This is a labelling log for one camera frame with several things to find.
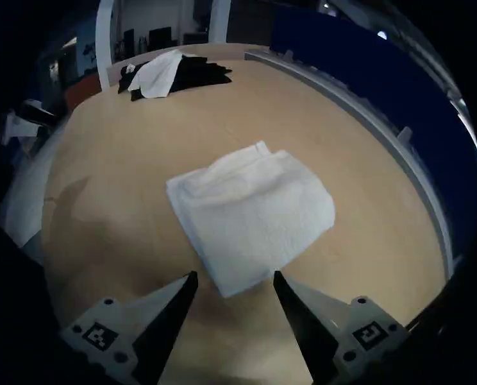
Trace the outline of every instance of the white cloth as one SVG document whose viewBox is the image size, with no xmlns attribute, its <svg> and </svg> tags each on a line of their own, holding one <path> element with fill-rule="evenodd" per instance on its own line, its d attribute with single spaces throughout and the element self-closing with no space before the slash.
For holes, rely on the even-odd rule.
<svg viewBox="0 0 477 385">
<path fill-rule="evenodd" d="M 264 142 L 170 179 L 167 194 L 224 297 L 270 277 L 335 222 L 319 178 Z"/>
<path fill-rule="evenodd" d="M 145 98 L 165 98 L 169 94 L 183 55 L 193 56 L 184 54 L 179 49 L 158 55 L 137 71 L 128 90 L 140 89 Z"/>
<path fill-rule="evenodd" d="M 21 119 L 11 111 L 7 114 L 1 142 L 6 146 L 12 137 L 36 137 L 39 124 Z"/>
</svg>

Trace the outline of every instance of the table surface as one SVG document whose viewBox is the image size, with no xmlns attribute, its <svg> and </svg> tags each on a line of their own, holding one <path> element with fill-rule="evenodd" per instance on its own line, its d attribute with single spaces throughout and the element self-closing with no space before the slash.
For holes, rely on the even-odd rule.
<svg viewBox="0 0 477 385">
<path fill-rule="evenodd" d="M 104 296 L 144 296 L 196 270 L 199 289 L 164 383 L 311 382 L 272 280 L 223 299 L 165 193 L 175 175 L 264 140 L 315 172 L 335 226 L 283 273 L 344 301 L 370 296 L 409 322 L 444 285 L 417 191 L 388 151 L 309 86 L 264 64 L 219 62 L 233 82 L 130 101 L 117 87 L 77 107 L 43 208 L 45 271 L 61 326 Z"/>
</svg>

